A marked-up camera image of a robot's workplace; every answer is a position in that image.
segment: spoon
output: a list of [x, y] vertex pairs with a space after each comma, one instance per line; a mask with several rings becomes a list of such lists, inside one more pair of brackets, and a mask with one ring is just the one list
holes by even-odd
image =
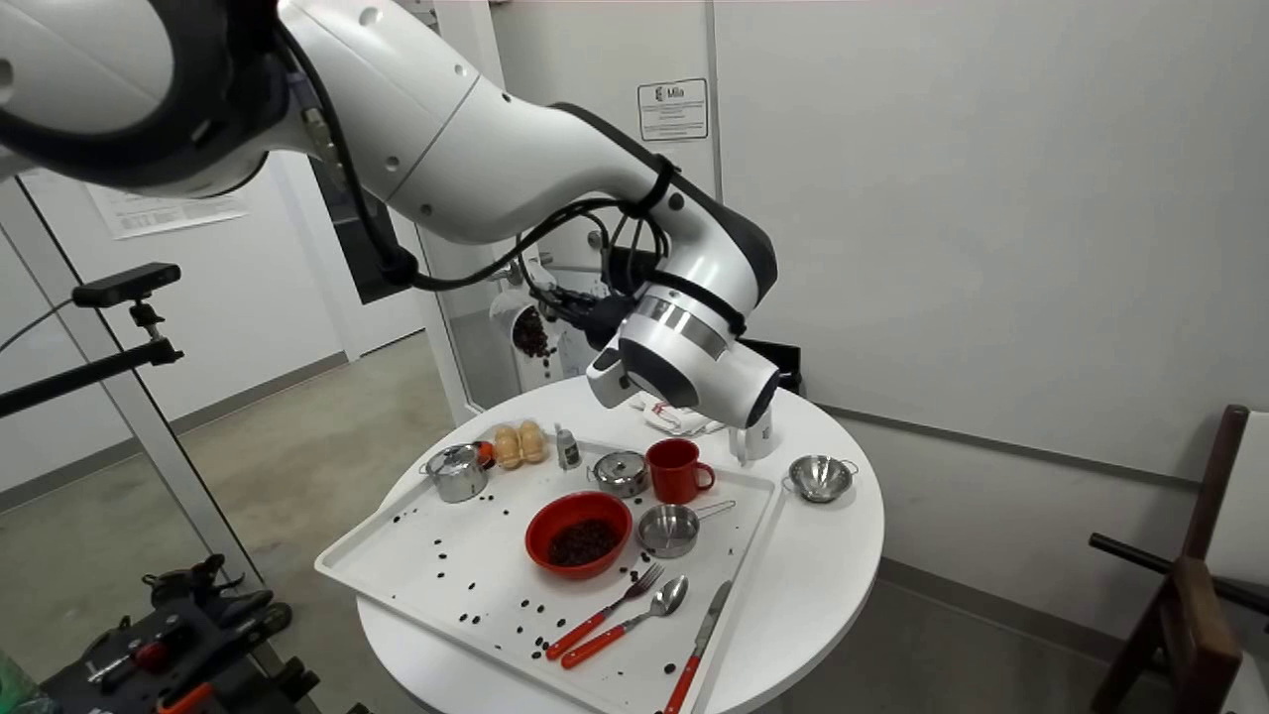
[[618, 644], [623, 633], [632, 633], [634, 625], [643, 625], [643, 617], [669, 617], [679, 612], [679, 603], [688, 599], [688, 579], [669, 579], [650, 593], [650, 608], [613, 629], [605, 629], [598, 637], [566, 652], [560, 662], [565, 669], [585, 667], [586, 657], [595, 657], [598, 652], [609, 652], [613, 644]]
[[623, 603], [643, 599], [660, 583], [663, 567], [646, 567], [623, 599], [613, 608], [595, 612], [586, 622], [572, 625], [565, 637], [551, 644], [547, 657], [557, 662], [565, 652], [581, 648], [590, 629], [605, 625]]

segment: gray floor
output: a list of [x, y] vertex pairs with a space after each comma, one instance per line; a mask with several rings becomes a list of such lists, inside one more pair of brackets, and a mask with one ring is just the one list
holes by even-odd
[[[322, 669], [317, 706], [422, 708], [373, 662], [354, 593], [311, 571], [400, 466], [449, 433], [424, 339], [326, 367], [188, 427], [188, 448], [297, 625], [283, 653]], [[142, 571], [200, 559], [157, 472], [126, 455], [0, 511], [0, 652], [53, 675], [124, 612], [142, 612]], [[1070, 714], [1102, 662], [981, 615], [882, 583], [857, 629], [790, 698], [790, 714]], [[1126, 706], [1164, 708], [1141, 686]]]

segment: round white table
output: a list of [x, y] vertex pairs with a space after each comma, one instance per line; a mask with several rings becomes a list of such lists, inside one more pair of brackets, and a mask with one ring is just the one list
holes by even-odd
[[[494, 425], [528, 421], [565, 425], [585, 439], [627, 444], [634, 451], [663, 439], [643, 418], [623, 410], [605, 410], [586, 379], [560, 379], [499, 410], [473, 418], [451, 427], [437, 448], [467, 444]], [[777, 394], [775, 399], [777, 448], [758, 465], [738, 465], [730, 451], [730, 433], [697, 436], [703, 461], [749, 472], [766, 481], [784, 481], [799, 455], [840, 455], [857, 465], [855, 489], [829, 503], [800, 503], [792, 492], [777, 511], [766, 547], [749, 551], [754, 585], [742, 599], [738, 629], [718, 667], [710, 708], [758, 708], [782, 689], [800, 683], [857, 622], [864, 593], [878, 579], [884, 506], [869, 455], [860, 444], [816, 406]], [[422, 465], [437, 451], [428, 448], [389, 492], [398, 501], [422, 481]], [[422, 702], [446, 714], [572, 714], [572, 698], [543, 689], [517, 669], [504, 669], [476, 652], [466, 652], [373, 599], [356, 599], [356, 615], [371, 648], [387, 669]]]

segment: white tray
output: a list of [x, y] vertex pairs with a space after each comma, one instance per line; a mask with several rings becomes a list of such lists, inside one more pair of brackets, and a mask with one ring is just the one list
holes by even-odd
[[[566, 494], [590, 489], [595, 451], [581, 466], [565, 472], [557, 461], [519, 472], [498, 472], [487, 492], [467, 503], [446, 503], [428, 481], [400, 492], [400, 501], [373, 511], [317, 556], [317, 571], [371, 593], [405, 617], [519, 669], [585, 706], [614, 714], [663, 708], [679, 667], [688, 662], [693, 633], [706, 617], [713, 592], [738, 579], [706, 662], [693, 678], [688, 708], [706, 708], [718, 657], [730, 644], [730, 622], [745, 593], [745, 559], [766, 542], [777, 521], [782, 489], [770, 481], [718, 472], [710, 494], [734, 501], [734, 506], [703, 521], [703, 534], [683, 559], [646, 559], [632, 534], [618, 564], [586, 583], [565, 583], [543, 575], [525, 551], [528, 521]], [[627, 501], [632, 517], [654, 506], [654, 501]], [[595, 653], [581, 669], [565, 669], [540, 653], [540, 644], [557, 644], [574, 622], [609, 608], [627, 592], [627, 575], [646, 564], [663, 564], [669, 575], [692, 579], [688, 603], [669, 617], [646, 617], [634, 633]], [[623, 622], [646, 608], [627, 603], [613, 622]]]

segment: robotic arm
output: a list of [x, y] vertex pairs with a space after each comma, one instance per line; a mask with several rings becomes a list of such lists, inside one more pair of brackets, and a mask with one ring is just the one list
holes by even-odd
[[595, 398], [650, 390], [754, 425], [777, 390], [738, 339], [777, 280], [770, 236], [613, 121], [487, 82], [393, 0], [7, 0], [0, 176], [6, 148], [142, 194], [219, 194], [272, 150], [346, 148], [367, 189], [451, 243], [613, 194], [676, 251], [586, 367]]

